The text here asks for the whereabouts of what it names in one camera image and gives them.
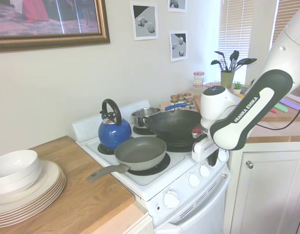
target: oven handle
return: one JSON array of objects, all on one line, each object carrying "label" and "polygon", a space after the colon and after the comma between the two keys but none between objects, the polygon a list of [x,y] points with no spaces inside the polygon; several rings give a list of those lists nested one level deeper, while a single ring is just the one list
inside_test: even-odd
[{"label": "oven handle", "polygon": [[156,234],[170,234],[170,233],[176,234],[176,233],[180,233],[182,231],[182,228],[181,228],[182,226],[190,226],[190,224],[192,222],[195,222],[196,219],[198,219],[204,212],[206,212],[208,209],[213,207],[213,205],[219,199],[219,197],[223,193],[225,193],[226,189],[228,188],[231,176],[227,176],[227,177],[224,176],[224,178],[225,178],[225,183],[223,184],[221,189],[216,193],[216,195],[211,199],[211,201],[202,210],[197,212],[193,217],[191,217],[190,219],[188,219],[187,221],[185,221],[184,223],[182,223],[180,225],[165,223],[160,228],[158,228],[158,230],[155,233]]}]

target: window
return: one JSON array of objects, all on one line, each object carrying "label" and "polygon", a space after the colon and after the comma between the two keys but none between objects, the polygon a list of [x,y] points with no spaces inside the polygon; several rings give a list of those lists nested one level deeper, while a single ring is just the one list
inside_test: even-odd
[{"label": "window", "polygon": [[272,43],[276,41],[286,24],[299,9],[300,0],[279,0],[278,12],[272,36]]},{"label": "window", "polygon": [[[225,54],[228,66],[234,50],[240,52],[239,60],[248,57],[254,7],[255,0],[221,0],[218,50]],[[243,66],[236,71],[234,82],[245,83],[245,77],[246,66]]]}]

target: blue kettle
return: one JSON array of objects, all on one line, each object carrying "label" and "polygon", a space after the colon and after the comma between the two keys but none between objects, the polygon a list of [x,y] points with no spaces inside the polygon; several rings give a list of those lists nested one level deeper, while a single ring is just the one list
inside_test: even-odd
[{"label": "blue kettle", "polygon": [[[107,112],[107,104],[110,105],[114,113]],[[131,127],[125,119],[121,118],[119,107],[111,99],[103,101],[101,113],[103,121],[98,131],[100,142],[105,148],[114,150],[131,138]]]}]

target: gold frame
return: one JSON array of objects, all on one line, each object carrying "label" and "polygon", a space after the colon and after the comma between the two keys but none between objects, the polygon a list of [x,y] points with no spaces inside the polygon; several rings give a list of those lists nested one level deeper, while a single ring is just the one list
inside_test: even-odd
[{"label": "gold frame", "polygon": [[0,36],[0,52],[110,43],[105,0],[94,0],[99,33]]}]

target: saucepan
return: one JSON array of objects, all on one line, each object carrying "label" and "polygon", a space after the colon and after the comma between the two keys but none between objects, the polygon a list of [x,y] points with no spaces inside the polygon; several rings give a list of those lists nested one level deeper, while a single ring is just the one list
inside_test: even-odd
[{"label": "saucepan", "polygon": [[156,137],[141,136],[125,141],[115,150],[116,166],[104,167],[88,177],[90,183],[112,172],[144,171],[158,165],[166,154],[166,143]]},{"label": "saucepan", "polygon": [[158,113],[169,111],[174,108],[186,106],[186,105],[187,105],[187,103],[175,104],[175,105],[167,106],[164,110],[161,110],[160,108],[155,108],[155,107],[147,107],[147,108],[142,108],[142,109],[134,111],[131,114],[131,116],[134,118],[134,124],[135,124],[136,128],[147,128],[143,123],[144,118],[148,118],[148,117],[151,117]]}]

